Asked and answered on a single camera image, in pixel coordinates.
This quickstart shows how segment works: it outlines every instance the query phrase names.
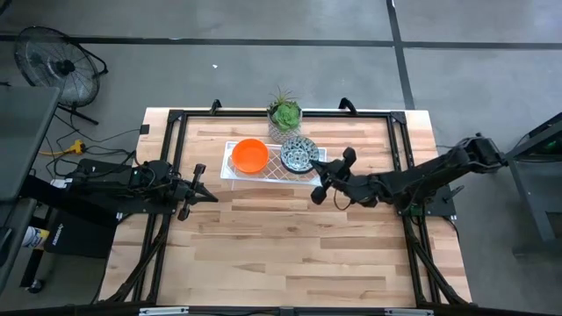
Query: orange bowl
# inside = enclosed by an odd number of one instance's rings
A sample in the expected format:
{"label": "orange bowl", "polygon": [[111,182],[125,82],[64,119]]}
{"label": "orange bowl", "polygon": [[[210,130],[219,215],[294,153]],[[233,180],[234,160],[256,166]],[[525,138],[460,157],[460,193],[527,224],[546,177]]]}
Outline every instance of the orange bowl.
{"label": "orange bowl", "polygon": [[234,166],[245,174],[262,171],[270,159],[270,153],[260,140],[247,139],[236,144],[232,151]]}

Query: concrete floor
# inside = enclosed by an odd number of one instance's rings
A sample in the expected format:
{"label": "concrete floor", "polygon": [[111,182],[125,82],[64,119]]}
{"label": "concrete floor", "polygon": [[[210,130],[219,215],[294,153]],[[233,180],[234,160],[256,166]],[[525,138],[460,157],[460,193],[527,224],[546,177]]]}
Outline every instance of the concrete floor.
{"label": "concrete floor", "polygon": [[[556,0],[395,0],[402,39],[560,42],[562,2]],[[384,0],[17,0],[0,31],[46,25],[69,34],[166,38],[390,40]],[[391,48],[88,45],[110,73],[85,113],[104,138],[138,127],[149,106],[265,106],[281,86],[305,107],[333,108],[349,97],[358,108],[404,109]],[[405,52],[417,109],[429,110],[437,142],[482,132],[508,151],[521,135],[560,112],[562,51],[431,50]],[[10,43],[0,43],[0,81],[26,85]],[[54,121],[53,141],[68,132]],[[129,134],[105,143],[133,149]],[[121,157],[112,157],[114,161]],[[38,158],[39,175],[48,160]],[[466,274],[475,303],[562,313],[560,261],[518,262],[511,248],[537,239],[507,169],[468,175],[455,197]],[[22,251],[20,261],[28,255]],[[17,287],[14,270],[0,310],[89,303],[104,262],[47,258],[38,295]],[[94,276],[82,273],[95,271]]]}

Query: metal bracket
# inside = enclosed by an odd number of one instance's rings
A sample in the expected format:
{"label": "metal bracket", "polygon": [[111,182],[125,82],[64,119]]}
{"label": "metal bracket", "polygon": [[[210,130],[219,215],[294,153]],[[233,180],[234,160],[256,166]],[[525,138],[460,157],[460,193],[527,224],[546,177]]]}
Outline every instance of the metal bracket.
{"label": "metal bracket", "polygon": [[150,124],[143,124],[140,126],[140,131],[139,134],[140,135],[146,135],[150,133]]}
{"label": "metal bracket", "polygon": [[141,308],[139,311],[139,316],[187,315],[189,313],[190,313],[189,306],[152,307],[152,308]]}
{"label": "metal bracket", "polygon": [[184,115],[183,110],[169,110],[168,111],[168,123],[173,123],[177,121],[182,115]]}
{"label": "metal bracket", "polygon": [[391,111],[390,117],[393,118],[393,121],[406,124],[406,113],[404,113],[404,111]]}
{"label": "metal bracket", "polygon": [[340,106],[338,106],[337,108],[340,110],[349,109],[350,114],[357,115],[357,110],[355,108],[355,105],[353,105],[351,101],[346,97],[342,98],[342,100],[340,101]]}
{"label": "metal bracket", "polygon": [[433,311],[407,308],[387,308],[385,316],[433,316]]}
{"label": "metal bracket", "polygon": [[214,115],[218,108],[222,107],[219,99],[215,99],[213,101],[213,105],[211,105],[211,115]]}
{"label": "metal bracket", "polygon": [[295,309],[290,306],[279,307],[279,316],[295,316]]}

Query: fan grille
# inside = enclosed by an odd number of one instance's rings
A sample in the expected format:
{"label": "fan grille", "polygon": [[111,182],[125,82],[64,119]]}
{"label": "fan grille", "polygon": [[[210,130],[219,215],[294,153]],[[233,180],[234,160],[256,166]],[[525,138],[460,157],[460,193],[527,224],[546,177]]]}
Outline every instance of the fan grille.
{"label": "fan grille", "polygon": [[14,54],[29,84],[61,90],[60,104],[85,106],[99,92],[96,65],[64,33],[40,26],[26,28],[16,40]]}

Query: black metal frame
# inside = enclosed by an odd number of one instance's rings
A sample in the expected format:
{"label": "black metal frame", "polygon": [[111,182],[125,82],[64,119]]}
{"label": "black metal frame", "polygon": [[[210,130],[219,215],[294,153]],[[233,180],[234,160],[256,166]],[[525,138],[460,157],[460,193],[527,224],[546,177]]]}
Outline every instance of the black metal frame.
{"label": "black metal frame", "polygon": [[[391,146],[391,156],[393,158],[393,166],[395,170],[401,170],[400,166],[400,153],[398,149],[398,144],[396,140],[396,134],[394,131],[395,126],[398,124],[400,127],[400,136],[404,143],[405,155],[407,159],[407,165],[409,168],[414,166],[414,157],[412,153],[412,148],[410,144],[410,139],[407,131],[406,115],[403,111],[358,111],[355,106],[347,99],[343,98],[338,106],[340,111],[315,111],[315,110],[303,110],[304,118],[368,118],[368,119],[384,119],[386,122],[386,127],[389,135],[389,141]],[[187,130],[187,123],[189,117],[263,117],[267,116],[267,111],[265,109],[255,109],[255,110],[226,110],[222,108],[219,100],[215,100],[210,110],[170,110],[167,119],[167,125],[164,133],[164,139],[162,142],[162,151],[160,158],[162,160],[167,160],[169,155],[169,145],[171,142],[172,130],[174,124],[179,122],[179,132],[177,136],[176,151],[174,153],[172,168],[174,171],[179,170],[179,166],[182,159],[182,152],[185,143],[185,132]],[[118,291],[108,298],[106,301],[109,302],[119,302],[124,301],[128,296],[129,292],[133,290],[133,301],[141,301],[142,289],[144,285],[144,278],[146,274],[146,267],[148,263],[154,256],[155,267],[152,276],[151,286],[149,294],[146,300],[155,303],[158,297],[158,291],[160,289],[160,280],[162,276],[162,265],[163,258],[166,251],[166,240],[168,238],[169,223],[171,221],[171,215],[163,215],[162,223],[158,234],[152,240],[152,236],[155,230],[156,214],[148,215],[147,226],[145,229],[145,235],[142,243],[142,248],[140,252],[140,262],[135,267],[129,278],[122,284]],[[450,288],[449,285],[444,281],[443,276],[438,272],[437,267],[432,262],[431,250],[429,246],[429,236],[427,231],[427,226],[423,217],[420,217],[420,236],[421,243],[417,241],[412,228],[412,223],[408,216],[402,217],[402,222],[405,229],[405,237],[407,242],[407,252],[408,260],[410,262],[410,270],[412,276],[412,282],[414,286],[414,295],[416,305],[426,302],[426,299],[422,292],[422,282],[420,279],[420,272],[418,269],[416,256],[420,256],[423,263],[428,266],[429,270],[434,270],[438,275],[437,281],[431,277],[430,289],[431,298],[433,302],[439,303],[439,291],[438,284],[441,285],[443,293],[447,293],[446,289]],[[452,298],[451,303],[465,303],[456,294],[451,294],[445,296],[447,298]]]}

